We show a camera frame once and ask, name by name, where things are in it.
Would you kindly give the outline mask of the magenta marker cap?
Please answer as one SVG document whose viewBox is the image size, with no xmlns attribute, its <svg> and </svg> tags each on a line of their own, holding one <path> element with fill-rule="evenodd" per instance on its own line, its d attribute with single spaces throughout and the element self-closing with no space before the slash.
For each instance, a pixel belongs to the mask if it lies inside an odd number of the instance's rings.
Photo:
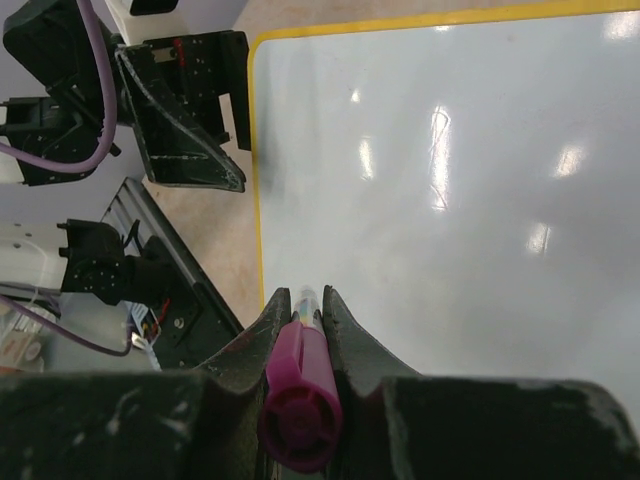
<svg viewBox="0 0 640 480">
<path fill-rule="evenodd" d="M 271 458 L 298 473 L 316 473 L 339 443 L 343 410 L 324 334 L 293 321 L 276 340 L 266 367 L 268 385 L 258 421 Z"/>
</svg>

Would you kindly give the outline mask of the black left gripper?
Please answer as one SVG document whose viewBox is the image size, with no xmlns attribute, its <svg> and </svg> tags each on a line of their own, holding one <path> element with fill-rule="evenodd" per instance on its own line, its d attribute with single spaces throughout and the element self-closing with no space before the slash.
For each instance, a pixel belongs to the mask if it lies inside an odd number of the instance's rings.
<svg viewBox="0 0 640 480">
<path fill-rule="evenodd" d="M 120 46 L 117 66 L 150 181 L 243 193 L 246 176 L 221 147 L 230 140 L 220 98 L 229 97 L 235 140 L 250 149 L 247 36 L 224 30 Z"/>
</svg>

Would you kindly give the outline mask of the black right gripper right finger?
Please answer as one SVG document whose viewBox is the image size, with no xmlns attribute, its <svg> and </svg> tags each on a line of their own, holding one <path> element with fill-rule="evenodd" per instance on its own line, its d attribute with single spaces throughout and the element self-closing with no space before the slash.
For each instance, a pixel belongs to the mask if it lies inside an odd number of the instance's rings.
<svg viewBox="0 0 640 480">
<path fill-rule="evenodd" d="M 328 479 L 635 479 L 623 406 L 586 381 L 423 375 L 323 291 L 344 412 Z"/>
</svg>

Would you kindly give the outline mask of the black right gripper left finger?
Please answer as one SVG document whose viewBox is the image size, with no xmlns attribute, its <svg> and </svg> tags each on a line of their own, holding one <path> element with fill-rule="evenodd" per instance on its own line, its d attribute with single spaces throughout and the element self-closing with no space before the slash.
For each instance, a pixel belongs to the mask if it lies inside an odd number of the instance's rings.
<svg viewBox="0 0 640 480">
<path fill-rule="evenodd" d="M 265 369 L 291 295 L 193 369 L 1 380 L 5 479 L 277 479 L 257 436 Z"/>
</svg>

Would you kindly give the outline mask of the yellow framed whiteboard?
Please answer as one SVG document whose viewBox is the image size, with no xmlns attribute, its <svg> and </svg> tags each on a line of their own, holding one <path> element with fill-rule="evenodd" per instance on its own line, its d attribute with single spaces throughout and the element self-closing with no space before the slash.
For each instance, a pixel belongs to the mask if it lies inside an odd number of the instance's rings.
<svg viewBox="0 0 640 480">
<path fill-rule="evenodd" d="M 639 5 L 274 31 L 262 285 L 334 286 L 427 374 L 639 387 Z"/>
</svg>

